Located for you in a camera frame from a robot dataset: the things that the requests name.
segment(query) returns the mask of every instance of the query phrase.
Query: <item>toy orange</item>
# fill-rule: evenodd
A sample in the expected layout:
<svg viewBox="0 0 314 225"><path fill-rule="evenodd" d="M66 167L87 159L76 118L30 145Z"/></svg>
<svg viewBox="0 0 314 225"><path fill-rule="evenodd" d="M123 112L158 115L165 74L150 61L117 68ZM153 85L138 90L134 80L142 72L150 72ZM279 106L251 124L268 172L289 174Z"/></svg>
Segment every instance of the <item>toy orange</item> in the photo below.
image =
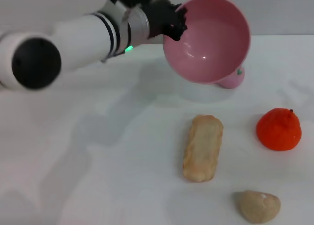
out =
<svg viewBox="0 0 314 225"><path fill-rule="evenodd" d="M299 118L293 110L275 108L258 121L256 134L266 147L275 151L286 151L299 143L302 130Z"/></svg>

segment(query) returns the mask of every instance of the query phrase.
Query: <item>bowl rim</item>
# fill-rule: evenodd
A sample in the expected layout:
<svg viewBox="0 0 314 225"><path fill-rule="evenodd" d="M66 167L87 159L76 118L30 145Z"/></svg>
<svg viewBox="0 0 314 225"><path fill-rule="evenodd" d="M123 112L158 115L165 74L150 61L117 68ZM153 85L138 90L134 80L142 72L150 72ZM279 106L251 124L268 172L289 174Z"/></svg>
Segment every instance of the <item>bowl rim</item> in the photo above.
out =
<svg viewBox="0 0 314 225"><path fill-rule="evenodd" d="M185 3L182 3L182 4L180 5L180 7L179 7L177 10L179 10L180 8L184 7L185 5L187 5L188 3L191 3L191 2L193 2L193 1L197 1L197 0L189 0L189 1L185 2ZM244 13L242 12L242 10L240 10L240 8L239 8L238 6L236 6L232 1L230 1L230 0L222 0L222 1L225 1L226 3L231 4L231 5L242 15L242 17L243 17L243 19L244 19L244 21L245 21L246 29L247 29L247 31L248 31L248 44L247 44L247 51L246 51L246 54L244 55L243 60L240 62L240 64L237 65L237 67L235 68L235 70L232 71L232 72L230 72L230 73L229 73L228 75L226 75L225 77L223 77L223 78L221 78L221 79L219 79L219 80L212 81L212 82L197 82L197 81L194 81L194 80L190 80L190 79L188 79L188 78L186 78L186 77L183 77L181 74L179 74L179 73L176 71L176 69L173 69L172 66L170 65L170 62L169 62L168 59L167 59L167 56L166 56L165 52L164 52L165 58L166 58L168 64L170 65L170 67L171 67L179 76L181 76L182 78L184 78L184 79L186 79L186 80L188 80L188 81L190 81L190 82L192 82L192 83L196 83L196 84L216 84L216 83L221 82L222 80L224 80L224 79L226 79L227 77L229 77L230 75L232 75L237 69L239 69L239 68L243 65L243 63L245 62L245 60L246 60L246 58L247 58L247 56L248 56L248 54L249 54L250 47L251 47L251 29L250 29L250 25L249 25L249 22L248 22L247 18L245 17L245 15L244 15ZM166 38L166 37L168 37L168 36L166 36L166 35L163 36L163 45L162 45L163 50L165 50L165 38Z"/></svg>

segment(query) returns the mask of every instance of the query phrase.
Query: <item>green indicator light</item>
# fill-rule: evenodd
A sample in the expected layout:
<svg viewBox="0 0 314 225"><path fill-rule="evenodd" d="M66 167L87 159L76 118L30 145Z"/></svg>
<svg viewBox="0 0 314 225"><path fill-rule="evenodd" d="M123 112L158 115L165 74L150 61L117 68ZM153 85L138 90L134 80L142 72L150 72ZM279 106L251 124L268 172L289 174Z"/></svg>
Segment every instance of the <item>green indicator light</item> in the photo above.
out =
<svg viewBox="0 0 314 225"><path fill-rule="evenodd" d="M124 50L124 52L128 52L128 51L130 51L130 50L132 50L134 47L132 46L132 45L130 45L129 47L127 47L125 50Z"/></svg>

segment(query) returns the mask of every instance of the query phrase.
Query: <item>white wall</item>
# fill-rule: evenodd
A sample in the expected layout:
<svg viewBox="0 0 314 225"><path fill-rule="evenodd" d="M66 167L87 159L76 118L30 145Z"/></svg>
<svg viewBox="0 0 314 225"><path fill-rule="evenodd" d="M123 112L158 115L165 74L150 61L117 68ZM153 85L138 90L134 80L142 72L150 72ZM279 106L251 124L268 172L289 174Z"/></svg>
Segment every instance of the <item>white wall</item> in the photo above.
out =
<svg viewBox="0 0 314 225"><path fill-rule="evenodd" d="M105 0L0 0L0 30L45 28L100 8ZM175 3L188 0L172 0ZM314 34L314 0L231 0L253 34Z"/></svg>

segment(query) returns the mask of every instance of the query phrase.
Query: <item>black stripe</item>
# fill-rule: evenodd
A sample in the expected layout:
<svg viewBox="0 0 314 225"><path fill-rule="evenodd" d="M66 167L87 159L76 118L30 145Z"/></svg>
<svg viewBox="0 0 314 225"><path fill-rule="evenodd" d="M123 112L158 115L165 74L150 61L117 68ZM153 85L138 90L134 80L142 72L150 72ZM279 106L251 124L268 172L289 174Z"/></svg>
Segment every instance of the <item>black stripe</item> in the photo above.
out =
<svg viewBox="0 0 314 225"><path fill-rule="evenodd" d="M113 33L112 33L112 30L111 30L111 27L109 26L108 22L102 17L102 16L99 16L95 13L93 13L92 15L96 16L97 18L99 18L100 20L102 20L102 22L104 23L104 25L107 27L107 30L109 32L109 36L110 36L110 53L112 53L113 51L113 44L114 44L114 37L113 37Z"/></svg>
<svg viewBox="0 0 314 225"><path fill-rule="evenodd" d="M131 45L131 40L132 40L132 32L131 32L130 24L128 23L128 43L127 43L126 48Z"/></svg>
<svg viewBox="0 0 314 225"><path fill-rule="evenodd" d="M100 13L100 14L104 15L106 18L108 18L109 21L113 25L113 28L114 28L114 30L116 32L116 36L117 36L117 48L114 51L114 53L116 53L118 51L119 47L120 47L120 31L119 31L119 27L118 27L118 25L116 24L116 22L113 20L113 18L110 15L108 15L108 14L106 14L104 12L98 12L98 13Z"/></svg>

